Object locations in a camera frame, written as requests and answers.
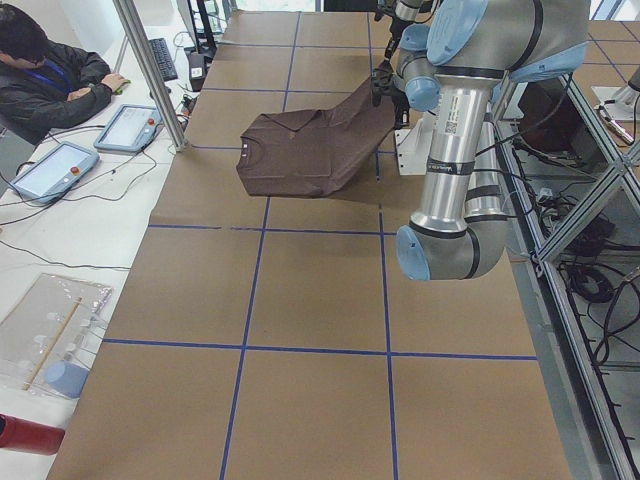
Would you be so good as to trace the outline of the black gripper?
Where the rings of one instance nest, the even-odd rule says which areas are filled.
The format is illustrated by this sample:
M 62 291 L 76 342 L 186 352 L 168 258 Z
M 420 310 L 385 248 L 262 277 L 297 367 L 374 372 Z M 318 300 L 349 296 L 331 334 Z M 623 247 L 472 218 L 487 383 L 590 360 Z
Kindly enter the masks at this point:
M 389 60 L 383 60 L 371 75 L 371 99 L 373 106 L 380 106 L 383 97 L 395 94 L 394 70 Z

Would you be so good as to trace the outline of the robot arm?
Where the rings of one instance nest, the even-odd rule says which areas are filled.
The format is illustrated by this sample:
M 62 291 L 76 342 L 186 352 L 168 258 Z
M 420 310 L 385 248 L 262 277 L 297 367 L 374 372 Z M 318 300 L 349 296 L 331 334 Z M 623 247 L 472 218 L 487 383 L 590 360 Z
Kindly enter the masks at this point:
M 440 84 L 435 67 L 427 59 L 430 27 L 417 16 L 425 1 L 379 1 L 374 20 L 391 18 L 390 39 L 384 60 L 371 77 L 372 102 L 379 106 L 390 96 L 414 110 L 426 112 L 437 106 Z
M 500 260 L 502 211 L 490 101 L 503 79 L 557 78 L 584 61 L 587 1 L 446 1 L 404 30 L 398 76 L 409 105 L 435 109 L 419 207 L 396 235 L 412 280 L 476 278 Z

